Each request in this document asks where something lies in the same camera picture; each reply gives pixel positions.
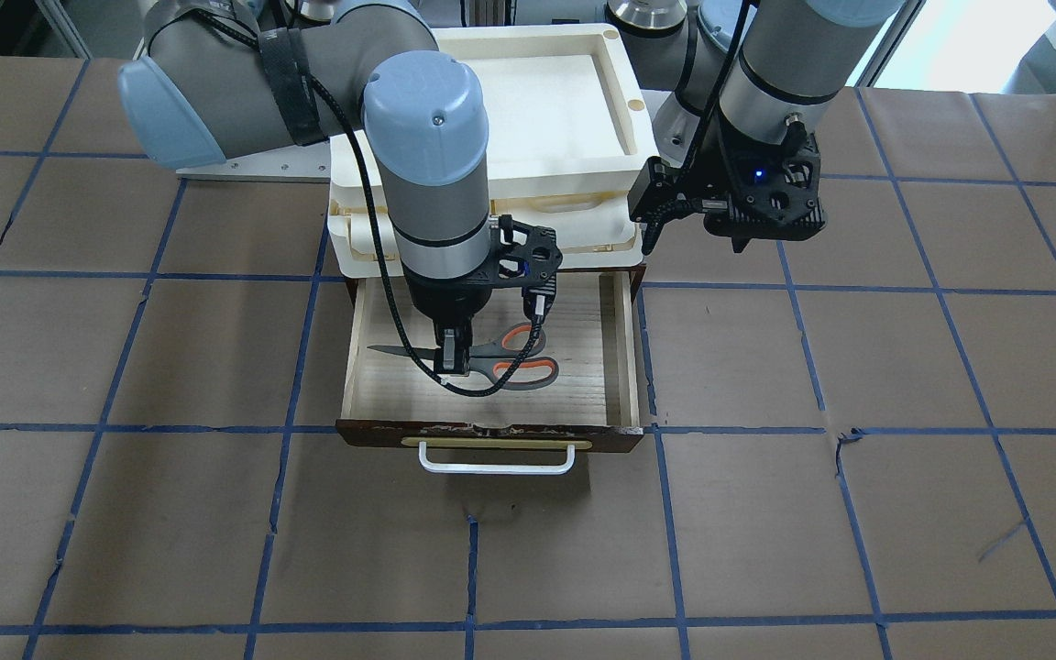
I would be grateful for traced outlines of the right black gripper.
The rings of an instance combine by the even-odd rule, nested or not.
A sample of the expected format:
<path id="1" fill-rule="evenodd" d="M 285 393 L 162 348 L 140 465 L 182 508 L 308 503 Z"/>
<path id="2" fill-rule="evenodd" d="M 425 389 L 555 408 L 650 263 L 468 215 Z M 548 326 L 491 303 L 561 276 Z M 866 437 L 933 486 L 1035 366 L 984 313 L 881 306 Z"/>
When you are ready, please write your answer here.
<path id="1" fill-rule="evenodd" d="M 416 309 L 431 319 L 436 373 L 465 375 L 474 344 L 473 318 L 490 300 L 499 268 L 480 266 L 458 279 L 432 279 L 406 266 L 406 283 Z"/>

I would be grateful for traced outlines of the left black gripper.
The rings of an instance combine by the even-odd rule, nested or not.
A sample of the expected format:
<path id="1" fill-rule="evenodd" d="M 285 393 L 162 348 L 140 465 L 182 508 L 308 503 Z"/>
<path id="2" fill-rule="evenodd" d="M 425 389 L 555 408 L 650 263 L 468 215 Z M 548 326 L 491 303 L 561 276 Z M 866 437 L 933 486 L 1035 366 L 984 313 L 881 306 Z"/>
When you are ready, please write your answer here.
<path id="1" fill-rule="evenodd" d="M 642 254 L 653 254 L 664 226 L 701 214 L 704 228 L 731 239 L 742 254 L 752 239 L 806 241 L 827 224 L 819 201 L 819 150 L 799 115 L 780 122 L 786 135 L 765 143 L 747 137 L 721 115 L 687 167 L 650 156 L 631 186 L 631 221 L 642 223 Z"/>

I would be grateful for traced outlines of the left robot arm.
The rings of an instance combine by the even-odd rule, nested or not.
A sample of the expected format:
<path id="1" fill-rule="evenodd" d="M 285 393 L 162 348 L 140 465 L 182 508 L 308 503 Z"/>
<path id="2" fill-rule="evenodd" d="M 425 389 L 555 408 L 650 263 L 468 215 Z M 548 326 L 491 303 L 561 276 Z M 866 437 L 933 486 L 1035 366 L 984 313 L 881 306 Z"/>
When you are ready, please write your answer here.
<path id="1" fill-rule="evenodd" d="M 650 254 L 664 226 L 704 218 L 742 252 L 825 228 L 816 129 L 897 1 L 609 1 L 638 83 L 670 96 L 658 154 L 628 196 Z"/>

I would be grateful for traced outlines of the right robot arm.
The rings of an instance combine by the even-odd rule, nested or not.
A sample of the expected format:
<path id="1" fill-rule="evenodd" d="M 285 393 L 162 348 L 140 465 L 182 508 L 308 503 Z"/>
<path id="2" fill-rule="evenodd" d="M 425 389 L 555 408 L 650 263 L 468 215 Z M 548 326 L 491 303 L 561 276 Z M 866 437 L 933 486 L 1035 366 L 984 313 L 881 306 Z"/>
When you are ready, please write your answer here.
<path id="1" fill-rule="evenodd" d="M 118 72 L 128 122 L 169 169 L 214 166 L 336 135 L 382 205 L 434 370 L 460 373 L 490 288 L 488 116 L 478 76 L 445 54 L 406 1 L 345 1 L 329 25 L 257 25 L 247 1 L 159 1 L 144 54 Z"/>

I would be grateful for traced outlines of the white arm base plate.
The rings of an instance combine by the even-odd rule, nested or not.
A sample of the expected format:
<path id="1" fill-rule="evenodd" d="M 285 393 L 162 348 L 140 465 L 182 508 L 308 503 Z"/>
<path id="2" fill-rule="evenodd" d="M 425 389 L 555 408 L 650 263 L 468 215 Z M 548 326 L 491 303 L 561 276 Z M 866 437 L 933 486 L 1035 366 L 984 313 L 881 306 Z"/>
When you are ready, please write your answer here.
<path id="1" fill-rule="evenodd" d="M 679 169 L 699 128 L 700 117 L 686 109 L 672 91 L 645 89 L 643 96 L 650 105 L 650 129 L 657 154 L 667 166 Z"/>
<path id="2" fill-rule="evenodd" d="M 180 168 L 184 180 L 226 182 L 300 182 L 327 185 L 327 145 L 277 148 L 208 166 Z"/>

